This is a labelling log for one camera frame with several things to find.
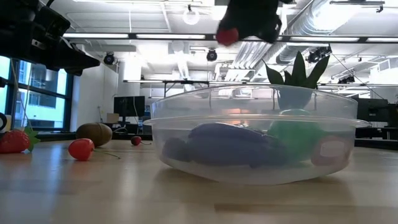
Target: green leaf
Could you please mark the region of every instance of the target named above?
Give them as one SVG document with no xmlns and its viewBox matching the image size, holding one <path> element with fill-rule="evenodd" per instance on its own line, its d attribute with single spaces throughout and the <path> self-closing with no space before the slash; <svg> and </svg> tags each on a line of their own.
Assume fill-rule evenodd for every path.
<svg viewBox="0 0 398 224">
<path fill-rule="evenodd" d="M 321 78 L 321 76 L 325 72 L 326 68 L 328 67 L 329 58 L 330 58 L 330 56 L 327 56 L 327 57 L 321 59 L 315 65 L 310 76 L 307 78 L 307 81 L 305 82 L 305 85 L 304 85 L 305 88 L 314 89 L 317 87 L 317 83 L 318 83 L 319 79 Z"/>
<path fill-rule="evenodd" d="M 283 85 L 284 84 L 284 79 L 282 78 L 282 75 L 279 72 L 268 67 L 268 65 L 266 65 L 266 68 L 267 68 L 268 80 L 271 84 L 274 84 L 274 85 Z"/>
<path fill-rule="evenodd" d="M 29 150 L 30 152 L 32 152 L 32 151 L 33 151 L 33 148 L 34 148 L 34 145 L 37 144 L 37 143 L 39 143 L 40 140 L 37 139 L 37 138 L 35 138 L 35 137 L 33 137 L 33 138 L 29 138 L 29 142 L 30 142 L 30 144 L 29 144 L 29 147 L 27 148 L 27 150 Z"/>
<path fill-rule="evenodd" d="M 24 132 L 28 135 L 29 138 L 29 147 L 27 148 L 30 152 L 33 151 L 34 145 L 40 142 L 39 139 L 36 138 L 36 135 L 39 133 L 37 131 L 33 131 L 30 127 L 25 127 Z"/>
<path fill-rule="evenodd" d="M 292 75 L 288 71 L 285 72 L 285 85 L 293 85 Z"/>
<path fill-rule="evenodd" d="M 296 59 L 294 60 L 293 72 L 292 72 L 292 80 L 293 85 L 295 86 L 303 86 L 307 79 L 307 75 L 305 73 L 305 62 L 303 55 L 301 52 L 297 52 Z"/>
<path fill-rule="evenodd" d="M 24 132 L 28 135 L 28 136 L 36 136 L 39 132 L 37 131 L 33 131 L 32 128 L 29 127 L 25 127 Z"/>
</svg>

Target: table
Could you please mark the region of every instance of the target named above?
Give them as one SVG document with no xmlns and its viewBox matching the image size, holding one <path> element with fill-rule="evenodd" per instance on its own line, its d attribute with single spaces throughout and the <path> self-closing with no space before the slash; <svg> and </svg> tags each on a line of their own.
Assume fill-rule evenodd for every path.
<svg viewBox="0 0 398 224">
<path fill-rule="evenodd" d="M 76 162 L 69 142 L 0 155 L 0 223 L 397 223 L 398 154 L 356 148 L 338 173 L 228 185 L 163 165 L 152 146 L 113 140 Z"/>
</svg>

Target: computer monitor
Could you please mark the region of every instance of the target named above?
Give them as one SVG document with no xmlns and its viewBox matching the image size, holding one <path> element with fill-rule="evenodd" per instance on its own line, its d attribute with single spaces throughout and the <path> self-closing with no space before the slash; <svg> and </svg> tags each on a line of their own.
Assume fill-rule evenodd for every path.
<svg viewBox="0 0 398 224">
<path fill-rule="evenodd" d="M 122 125 L 126 124 L 127 116 L 144 116 L 144 96 L 122 96 L 115 97 L 113 101 L 113 113 L 118 113 L 123 118 Z"/>
<path fill-rule="evenodd" d="M 357 119 L 364 121 L 389 122 L 389 105 L 383 99 L 353 98 L 358 102 Z"/>
</svg>

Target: window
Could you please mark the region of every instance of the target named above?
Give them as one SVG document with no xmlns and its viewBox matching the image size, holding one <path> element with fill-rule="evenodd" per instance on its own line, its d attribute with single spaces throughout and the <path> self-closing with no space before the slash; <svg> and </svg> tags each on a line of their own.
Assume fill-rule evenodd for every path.
<svg viewBox="0 0 398 224">
<path fill-rule="evenodd" d="M 8 79 L 9 70 L 10 60 L 6 57 L 0 57 L 0 77 Z M 7 90 L 8 86 L 5 88 L 0 88 L 0 113 L 6 112 Z"/>
<path fill-rule="evenodd" d="M 9 114 L 14 108 L 14 127 L 23 127 L 29 123 L 38 131 L 69 130 L 70 110 L 72 105 L 73 76 L 66 71 L 47 70 L 43 65 L 13 60 L 17 69 L 18 92 L 14 93 L 14 82 L 10 82 L 12 90 L 5 89 L 11 95 L 11 103 L 5 108 Z"/>
<path fill-rule="evenodd" d="M 37 87 L 59 94 L 66 94 L 67 73 L 47 70 L 44 65 L 21 62 L 19 65 L 19 83 Z"/>
<path fill-rule="evenodd" d="M 19 90 L 18 95 L 21 99 L 16 103 L 15 127 L 28 125 L 23 110 L 26 106 L 26 115 L 33 128 L 63 128 L 65 99 L 30 90 L 27 94 L 27 90 L 23 89 Z M 46 105 L 48 102 L 54 102 L 53 106 Z"/>
<path fill-rule="evenodd" d="M 51 108 L 56 108 L 57 101 L 56 98 L 48 95 L 39 95 L 35 93 L 29 93 L 29 105 L 34 106 L 48 106 Z"/>
</svg>

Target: cherry stem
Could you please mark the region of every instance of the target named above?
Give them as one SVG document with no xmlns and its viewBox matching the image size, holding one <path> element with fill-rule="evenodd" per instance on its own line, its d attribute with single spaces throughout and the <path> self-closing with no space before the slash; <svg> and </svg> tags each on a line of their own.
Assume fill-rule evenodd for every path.
<svg viewBox="0 0 398 224">
<path fill-rule="evenodd" d="M 107 154 L 107 155 L 110 155 L 110 156 L 114 156 L 114 157 L 116 157 L 116 158 L 118 158 L 118 159 L 121 159 L 120 156 L 117 156 L 117 155 L 112 154 L 112 153 L 103 152 L 103 151 L 99 151 L 99 150 L 96 150 L 96 149 L 94 149 L 94 151 L 95 151 L 95 152 L 100 152 L 100 153 L 103 153 L 103 154 Z"/>
</svg>

